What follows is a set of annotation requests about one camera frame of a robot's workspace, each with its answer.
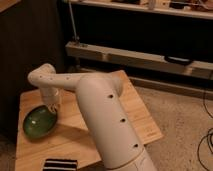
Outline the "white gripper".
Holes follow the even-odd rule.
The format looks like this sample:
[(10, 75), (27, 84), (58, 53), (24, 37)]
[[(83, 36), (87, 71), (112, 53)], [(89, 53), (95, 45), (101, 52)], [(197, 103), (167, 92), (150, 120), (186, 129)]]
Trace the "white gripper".
[(61, 114), (61, 105), (60, 103), (60, 92), (57, 88), (41, 88), (40, 89), (42, 101), (49, 111), (55, 111), (56, 116), (59, 118)]

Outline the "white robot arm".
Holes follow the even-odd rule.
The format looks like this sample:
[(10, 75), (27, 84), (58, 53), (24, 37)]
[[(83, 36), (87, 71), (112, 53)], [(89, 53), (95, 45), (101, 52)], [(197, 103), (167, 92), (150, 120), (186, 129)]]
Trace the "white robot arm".
[(46, 63), (28, 74), (48, 106), (58, 103), (58, 91), (75, 93), (106, 171), (157, 171), (120, 102), (122, 80), (111, 73), (61, 73)]

